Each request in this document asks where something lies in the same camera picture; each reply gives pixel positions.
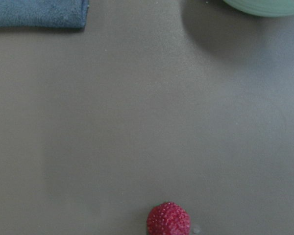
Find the grey folded cloth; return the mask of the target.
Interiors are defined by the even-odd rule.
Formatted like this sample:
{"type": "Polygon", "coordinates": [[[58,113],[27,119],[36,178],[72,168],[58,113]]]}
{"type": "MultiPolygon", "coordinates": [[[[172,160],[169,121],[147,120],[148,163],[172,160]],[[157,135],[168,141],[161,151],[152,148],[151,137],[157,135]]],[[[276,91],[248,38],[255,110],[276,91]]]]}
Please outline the grey folded cloth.
{"type": "Polygon", "coordinates": [[[0,27],[83,28],[88,0],[0,0],[0,27]]]}

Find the mint green bowl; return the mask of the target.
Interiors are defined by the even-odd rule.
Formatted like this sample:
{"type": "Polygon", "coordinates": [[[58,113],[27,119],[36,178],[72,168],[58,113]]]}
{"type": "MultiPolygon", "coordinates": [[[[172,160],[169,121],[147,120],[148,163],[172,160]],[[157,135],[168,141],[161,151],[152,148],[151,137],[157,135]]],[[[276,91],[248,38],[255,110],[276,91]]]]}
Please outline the mint green bowl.
{"type": "Polygon", "coordinates": [[[294,0],[224,0],[231,7],[261,17],[294,15],[294,0]]]}

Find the red strawberry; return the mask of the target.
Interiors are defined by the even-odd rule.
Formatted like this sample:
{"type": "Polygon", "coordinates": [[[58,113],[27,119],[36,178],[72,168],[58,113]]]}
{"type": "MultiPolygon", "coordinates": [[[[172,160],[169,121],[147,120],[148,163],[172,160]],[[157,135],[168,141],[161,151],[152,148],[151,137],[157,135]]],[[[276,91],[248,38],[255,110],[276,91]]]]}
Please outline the red strawberry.
{"type": "Polygon", "coordinates": [[[174,202],[154,207],[147,216],[149,235],[188,235],[190,228],[190,216],[174,202]]]}

